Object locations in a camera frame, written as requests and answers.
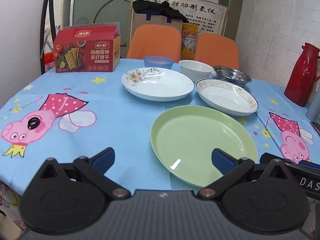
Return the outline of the white ceramic bowl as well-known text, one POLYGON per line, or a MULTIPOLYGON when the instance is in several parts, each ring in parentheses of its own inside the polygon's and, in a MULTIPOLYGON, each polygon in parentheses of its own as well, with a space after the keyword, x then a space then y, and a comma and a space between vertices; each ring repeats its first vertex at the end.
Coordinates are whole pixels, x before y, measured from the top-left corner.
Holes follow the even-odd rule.
POLYGON ((214 70, 210 65, 194 60, 181 60, 179 65, 181 73, 193 82, 208 78, 214 70))

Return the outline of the blue translucent plastic bowl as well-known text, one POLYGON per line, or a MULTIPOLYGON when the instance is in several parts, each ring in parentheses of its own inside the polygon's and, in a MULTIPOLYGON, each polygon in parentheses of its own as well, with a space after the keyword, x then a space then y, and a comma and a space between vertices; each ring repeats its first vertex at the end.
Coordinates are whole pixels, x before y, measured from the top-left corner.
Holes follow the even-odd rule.
POLYGON ((146 68, 165 68, 171 69, 174 61, 163 56, 146 56, 143 59, 146 68))

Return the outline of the light green plastic plate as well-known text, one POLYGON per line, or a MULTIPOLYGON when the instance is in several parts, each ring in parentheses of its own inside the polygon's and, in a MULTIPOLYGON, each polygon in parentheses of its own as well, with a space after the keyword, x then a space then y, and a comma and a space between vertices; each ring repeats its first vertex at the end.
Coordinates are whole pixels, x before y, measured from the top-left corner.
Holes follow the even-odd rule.
POLYGON ((195 187, 205 187, 222 176, 212 164, 215 148, 236 159, 258 159, 257 147, 246 129, 230 116, 208 107, 166 110, 152 124, 150 140, 162 165, 195 187))

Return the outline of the blue cartoon pig tablecloth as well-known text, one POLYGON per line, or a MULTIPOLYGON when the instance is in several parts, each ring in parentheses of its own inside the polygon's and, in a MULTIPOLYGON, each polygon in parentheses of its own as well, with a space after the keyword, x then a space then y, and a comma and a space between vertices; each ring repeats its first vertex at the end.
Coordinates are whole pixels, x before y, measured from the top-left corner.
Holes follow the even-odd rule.
MULTIPOLYGON (((18 92, 1 109, 1 181, 22 194, 49 157, 70 163, 111 147, 116 160, 108 178, 127 188, 184 189, 154 154, 153 122, 167 109, 208 107, 196 91, 181 100, 152 102, 129 93, 121 82, 141 60, 121 60, 111 73, 63 73, 50 70, 18 92)), ((260 80, 246 88, 259 102, 256 114, 236 116, 263 153, 282 156, 300 148, 298 159, 319 162, 319 135, 306 110, 283 88, 260 80)))

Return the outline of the grey cylindrical bottle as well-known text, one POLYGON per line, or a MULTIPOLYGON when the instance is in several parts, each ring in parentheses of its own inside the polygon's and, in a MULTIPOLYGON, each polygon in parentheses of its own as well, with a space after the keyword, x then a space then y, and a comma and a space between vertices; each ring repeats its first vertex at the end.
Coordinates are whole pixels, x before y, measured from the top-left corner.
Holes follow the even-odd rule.
POLYGON ((309 106, 306 117, 311 121, 316 121, 320 114, 320 88, 318 88, 311 105, 309 106))

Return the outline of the white gold-rimmed plate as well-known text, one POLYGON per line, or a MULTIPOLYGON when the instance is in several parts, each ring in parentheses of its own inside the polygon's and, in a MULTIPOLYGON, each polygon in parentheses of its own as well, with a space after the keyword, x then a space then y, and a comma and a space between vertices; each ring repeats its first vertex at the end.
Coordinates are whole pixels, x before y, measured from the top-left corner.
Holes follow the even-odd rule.
POLYGON ((200 98, 210 107, 234 116, 248 116, 259 109, 259 103, 240 86, 217 79, 202 79, 195 84, 200 98))

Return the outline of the stainless steel bowl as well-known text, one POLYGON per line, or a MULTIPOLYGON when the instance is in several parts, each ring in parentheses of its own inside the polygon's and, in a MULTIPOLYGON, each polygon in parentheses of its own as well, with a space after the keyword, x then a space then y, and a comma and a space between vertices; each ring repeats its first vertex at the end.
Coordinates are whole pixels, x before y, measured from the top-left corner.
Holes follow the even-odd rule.
POLYGON ((217 79, 235 84, 242 88, 244 88, 248 83, 252 82, 252 79, 248 75, 237 69, 225 66, 215 66, 214 71, 217 79))

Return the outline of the white floral ceramic plate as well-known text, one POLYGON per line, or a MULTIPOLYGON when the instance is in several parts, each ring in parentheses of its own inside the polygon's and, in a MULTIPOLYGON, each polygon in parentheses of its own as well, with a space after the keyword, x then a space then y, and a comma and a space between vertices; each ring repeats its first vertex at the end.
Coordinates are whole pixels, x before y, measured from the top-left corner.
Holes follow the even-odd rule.
POLYGON ((125 89, 132 95, 154 102, 171 102, 188 96, 194 83, 187 76, 165 68, 138 68, 121 77, 125 89))

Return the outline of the red thermos jug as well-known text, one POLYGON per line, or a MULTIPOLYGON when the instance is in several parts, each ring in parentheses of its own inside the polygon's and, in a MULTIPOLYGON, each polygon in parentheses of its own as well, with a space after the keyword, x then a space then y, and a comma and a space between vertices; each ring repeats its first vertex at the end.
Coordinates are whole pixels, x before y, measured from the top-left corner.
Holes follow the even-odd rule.
POLYGON ((295 104, 304 107, 313 84, 319 80, 317 76, 319 48, 305 42, 302 50, 284 90, 284 95, 295 104))

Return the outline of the right orange chair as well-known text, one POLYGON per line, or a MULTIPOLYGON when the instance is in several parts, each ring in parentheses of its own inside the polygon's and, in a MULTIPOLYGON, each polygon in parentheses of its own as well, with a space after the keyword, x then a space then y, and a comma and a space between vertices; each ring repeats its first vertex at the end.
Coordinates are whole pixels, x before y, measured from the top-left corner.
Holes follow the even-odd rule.
POLYGON ((230 38, 211 33, 199 36, 194 60, 212 67, 225 66, 240 69, 239 50, 236 43, 230 38))

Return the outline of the orange chair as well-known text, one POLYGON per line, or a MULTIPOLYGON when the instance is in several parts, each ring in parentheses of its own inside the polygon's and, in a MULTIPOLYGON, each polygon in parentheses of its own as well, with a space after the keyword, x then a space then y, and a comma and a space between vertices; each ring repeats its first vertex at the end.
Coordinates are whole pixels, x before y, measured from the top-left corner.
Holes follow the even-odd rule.
POLYGON ((174 63, 181 59, 181 32, 171 26, 144 24, 131 38, 127 58, 142 60, 147 56, 170 58, 174 63))
POLYGON ((225 66, 240 69, 239 50, 236 43, 230 38, 211 33, 199 36, 194 60, 212 67, 225 66))

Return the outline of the red cracker box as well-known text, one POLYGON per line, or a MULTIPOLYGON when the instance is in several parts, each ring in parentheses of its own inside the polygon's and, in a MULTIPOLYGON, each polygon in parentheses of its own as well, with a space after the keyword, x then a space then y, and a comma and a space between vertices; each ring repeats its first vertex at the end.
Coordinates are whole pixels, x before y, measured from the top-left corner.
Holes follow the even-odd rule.
POLYGON ((58 31, 54 40, 55 70, 113 72, 120 61, 120 23, 83 24, 58 31))

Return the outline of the yellow snack package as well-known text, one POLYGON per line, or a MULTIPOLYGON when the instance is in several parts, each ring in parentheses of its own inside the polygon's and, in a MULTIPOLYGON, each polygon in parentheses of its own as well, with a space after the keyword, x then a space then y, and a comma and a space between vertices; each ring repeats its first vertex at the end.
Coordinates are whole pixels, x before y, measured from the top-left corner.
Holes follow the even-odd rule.
POLYGON ((181 59, 192 60, 195 55, 197 39, 200 33, 200 27, 189 23, 182 24, 182 45, 181 59))

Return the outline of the left orange chair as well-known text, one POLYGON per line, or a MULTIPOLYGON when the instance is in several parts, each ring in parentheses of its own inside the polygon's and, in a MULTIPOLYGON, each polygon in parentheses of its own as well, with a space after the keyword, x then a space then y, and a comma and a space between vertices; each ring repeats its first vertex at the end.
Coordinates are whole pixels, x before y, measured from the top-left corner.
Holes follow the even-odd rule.
POLYGON ((174 63, 181 59, 181 32, 171 26, 144 24, 131 38, 127 58, 142 60, 147 56, 170 58, 174 63))

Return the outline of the white poster with chinese text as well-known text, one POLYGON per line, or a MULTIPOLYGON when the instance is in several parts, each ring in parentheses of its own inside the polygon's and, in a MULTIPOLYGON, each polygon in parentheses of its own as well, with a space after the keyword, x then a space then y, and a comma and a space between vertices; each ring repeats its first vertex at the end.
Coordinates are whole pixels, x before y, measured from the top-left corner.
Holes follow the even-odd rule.
POLYGON ((229 7, 205 0, 144 0, 156 3, 168 2, 170 7, 183 14, 190 24, 201 32, 225 34, 229 7))

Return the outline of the glass door with cartoon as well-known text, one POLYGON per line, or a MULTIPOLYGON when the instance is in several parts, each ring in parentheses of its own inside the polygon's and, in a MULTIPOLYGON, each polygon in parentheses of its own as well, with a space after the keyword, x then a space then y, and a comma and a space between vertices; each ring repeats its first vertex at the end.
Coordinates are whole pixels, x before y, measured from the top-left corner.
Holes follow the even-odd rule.
POLYGON ((71 0, 69 25, 120 23, 121 46, 127 44, 131 0, 71 0))

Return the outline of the black cloth on bag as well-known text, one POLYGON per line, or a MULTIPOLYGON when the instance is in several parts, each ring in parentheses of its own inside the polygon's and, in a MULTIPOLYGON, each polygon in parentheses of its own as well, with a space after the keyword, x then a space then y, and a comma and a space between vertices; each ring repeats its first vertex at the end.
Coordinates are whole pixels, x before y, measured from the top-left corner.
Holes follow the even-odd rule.
POLYGON ((145 0, 136 0, 132 3, 132 7, 137 14, 160 15, 176 20, 182 20, 183 23, 189 23, 187 18, 178 10, 172 8, 167 1, 156 3, 145 0))

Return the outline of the black metal stand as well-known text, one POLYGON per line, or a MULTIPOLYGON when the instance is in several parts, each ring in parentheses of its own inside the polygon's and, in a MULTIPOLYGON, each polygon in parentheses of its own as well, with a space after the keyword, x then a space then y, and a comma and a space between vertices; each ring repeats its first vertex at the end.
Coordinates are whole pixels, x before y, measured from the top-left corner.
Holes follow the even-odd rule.
POLYGON ((40 68, 45 73, 45 49, 54 51, 53 42, 56 38, 56 24, 54 17, 54 0, 43 0, 40 22, 40 68))

